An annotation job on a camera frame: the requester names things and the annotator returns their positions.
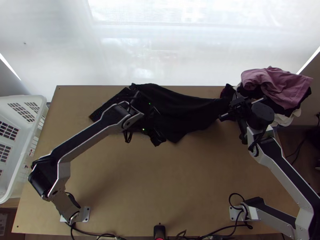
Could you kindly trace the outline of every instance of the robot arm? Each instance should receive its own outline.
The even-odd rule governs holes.
[[[57,146],[49,155],[32,163],[28,180],[43,200],[53,202],[68,224],[87,222],[90,208],[81,206],[65,184],[70,178],[70,162],[106,136],[122,132],[143,117],[129,102],[113,104],[99,121]]]
[[[240,139],[243,143],[247,141],[249,154],[270,169],[300,210],[298,216],[293,217],[269,207],[263,198],[255,197],[241,202],[239,206],[231,206],[230,219],[236,220],[239,215],[239,221],[263,221],[292,239],[317,239],[320,236],[320,198],[284,158],[273,128],[269,125],[274,112],[261,100],[250,102],[239,97],[230,103],[230,111],[220,119],[233,118],[238,121]]]

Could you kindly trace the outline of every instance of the table surface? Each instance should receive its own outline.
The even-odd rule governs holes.
[[[92,124],[88,116],[123,86],[57,86],[35,159]],[[218,98],[222,87],[171,86],[191,96]],[[185,136],[179,143],[154,147],[148,136],[108,136],[71,163],[66,190],[81,206],[90,206],[84,231],[120,236],[152,236],[153,226],[164,224],[169,236],[187,230],[205,235],[232,225],[228,197],[237,192],[249,199],[263,197],[266,204],[296,216],[298,206],[270,170],[250,157],[238,139],[235,122],[217,120],[205,131]],[[240,202],[234,198],[234,204]],[[19,203],[13,232],[69,235],[51,202],[40,198],[27,182]],[[236,234],[276,231],[262,222]]]

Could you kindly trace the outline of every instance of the clothing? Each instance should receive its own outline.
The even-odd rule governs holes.
[[[128,131],[138,129],[149,135],[152,143],[158,146],[163,140],[154,141],[155,134],[177,143],[189,132],[208,128],[220,114],[228,111],[231,98],[198,98],[179,94],[156,84],[132,84],[95,110],[90,119],[96,122],[112,104],[134,99],[132,106],[144,113],[144,117]]]
[[[292,121],[293,121],[295,116],[296,117],[300,117],[300,115],[301,115],[301,109],[300,108],[294,110],[290,117],[284,116],[282,114],[275,113],[274,114],[274,121],[271,124],[271,126],[272,127],[276,127],[278,125],[281,125],[281,126],[287,127],[292,123]]]
[[[242,86],[242,83],[240,83],[236,87],[233,87],[233,88],[231,85],[226,84],[226,87],[222,90],[220,97],[230,98],[234,95],[235,92],[238,92],[238,93],[240,93],[240,95],[242,95],[244,97],[248,97],[253,100],[262,98],[264,95],[264,93],[260,89],[260,86],[255,88],[253,91],[248,91],[248,90],[245,90]],[[301,102],[304,99],[306,99],[310,94],[311,94],[311,89],[308,88],[308,91],[306,92],[306,94],[302,98]],[[275,112],[274,122],[271,124],[271,126],[273,126],[273,127],[278,126],[278,125],[289,126],[292,123],[295,116],[299,117],[301,115],[301,109],[300,109],[301,102],[298,104],[298,106],[296,108],[290,108],[290,109],[284,110],[284,108],[282,106],[273,102],[269,97],[266,97],[266,98],[267,99],[262,101],[262,103],[270,106]]]
[[[312,80],[271,66],[247,70],[241,74],[244,89],[252,91],[260,86],[262,92],[284,110],[298,106]]]
[[[248,97],[248,98],[253,98],[253,99],[259,99],[262,98],[264,96],[264,93],[261,90],[260,86],[257,86],[254,90],[249,91],[244,89],[243,85],[241,84],[238,88],[237,88],[237,92],[240,93],[242,96],[244,97]],[[269,107],[271,107],[274,110],[274,113],[277,114],[281,114],[284,115],[286,117],[290,117],[291,114],[293,113],[294,110],[299,109],[301,103],[309,96],[311,95],[311,88],[309,87],[306,91],[306,93],[304,94],[304,96],[302,97],[302,99],[300,100],[300,102],[298,103],[298,105],[294,108],[289,108],[289,109],[284,109],[282,106],[280,106],[279,104],[275,103],[270,97],[266,96],[267,99],[264,100],[262,103],[268,105]]]
[[[228,111],[230,99],[198,98],[170,91],[156,84],[132,84],[156,108],[154,128],[177,143],[184,135],[208,128],[220,114]]]

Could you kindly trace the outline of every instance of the white backdrop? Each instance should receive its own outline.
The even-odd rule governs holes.
[[[32,94],[56,85],[237,84],[297,72],[320,45],[319,0],[0,0],[0,53]]]

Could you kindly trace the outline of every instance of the laundry basket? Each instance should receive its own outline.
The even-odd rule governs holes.
[[[0,204],[20,197],[47,113],[44,96],[0,97]]]

